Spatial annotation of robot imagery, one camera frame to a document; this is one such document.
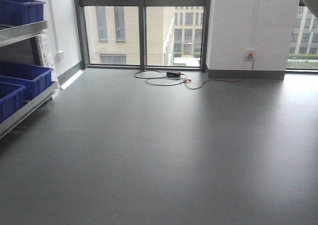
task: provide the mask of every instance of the gray baseboard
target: gray baseboard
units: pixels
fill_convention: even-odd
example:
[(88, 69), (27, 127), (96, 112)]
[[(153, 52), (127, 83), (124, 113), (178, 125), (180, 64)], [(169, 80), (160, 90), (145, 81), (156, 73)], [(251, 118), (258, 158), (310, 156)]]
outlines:
[(67, 80), (69, 80), (74, 74), (76, 74), (79, 70), (82, 69), (82, 62), (77, 63), (73, 67), (71, 67), (69, 70), (67, 70), (65, 73), (58, 76), (59, 84), (62, 85)]
[[(208, 78), (231, 78), (240, 79), (248, 76), (249, 70), (210, 70), (207, 69)], [(285, 78), (285, 71), (253, 71), (250, 79), (276, 79), (283, 80)]]

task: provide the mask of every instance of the charger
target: charger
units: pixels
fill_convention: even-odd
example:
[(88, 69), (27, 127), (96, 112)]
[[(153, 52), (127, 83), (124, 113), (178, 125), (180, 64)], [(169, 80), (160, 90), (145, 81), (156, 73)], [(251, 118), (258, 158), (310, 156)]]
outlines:
[(181, 72), (179, 72), (179, 71), (167, 71), (167, 77), (181, 78)]

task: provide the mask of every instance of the metal shelf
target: metal shelf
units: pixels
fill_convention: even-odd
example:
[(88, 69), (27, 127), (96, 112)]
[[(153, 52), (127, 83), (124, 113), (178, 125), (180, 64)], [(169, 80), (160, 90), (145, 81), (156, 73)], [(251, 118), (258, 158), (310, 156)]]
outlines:
[(50, 87), (36, 96), (33, 100), (29, 101), (20, 110), (15, 112), (5, 121), (0, 124), (0, 139), (10, 132), (15, 126), (22, 122), (34, 110), (45, 103), (58, 89), (58, 83), (53, 83)]
[(0, 30), (0, 47), (40, 35), (44, 33), (43, 30), (47, 28), (47, 25), (47, 21), (43, 20)]

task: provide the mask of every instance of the floor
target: floor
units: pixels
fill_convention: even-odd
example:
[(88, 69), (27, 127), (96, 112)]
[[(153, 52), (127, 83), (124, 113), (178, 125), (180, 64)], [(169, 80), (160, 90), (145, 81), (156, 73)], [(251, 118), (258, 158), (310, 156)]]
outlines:
[(0, 140), (1, 225), (318, 224), (318, 75), (135, 72), (86, 70)]

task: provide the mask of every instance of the blue storage bin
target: blue storage bin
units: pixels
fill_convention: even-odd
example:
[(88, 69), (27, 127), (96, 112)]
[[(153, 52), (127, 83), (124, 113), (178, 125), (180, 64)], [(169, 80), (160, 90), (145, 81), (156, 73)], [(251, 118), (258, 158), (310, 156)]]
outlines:
[(0, 82), (25, 86), (23, 100), (32, 100), (52, 85), (52, 70), (41, 66), (0, 61)]
[(0, 24), (19, 26), (42, 21), (44, 4), (38, 0), (0, 0)]
[(0, 123), (23, 106), (25, 86), (0, 82)]

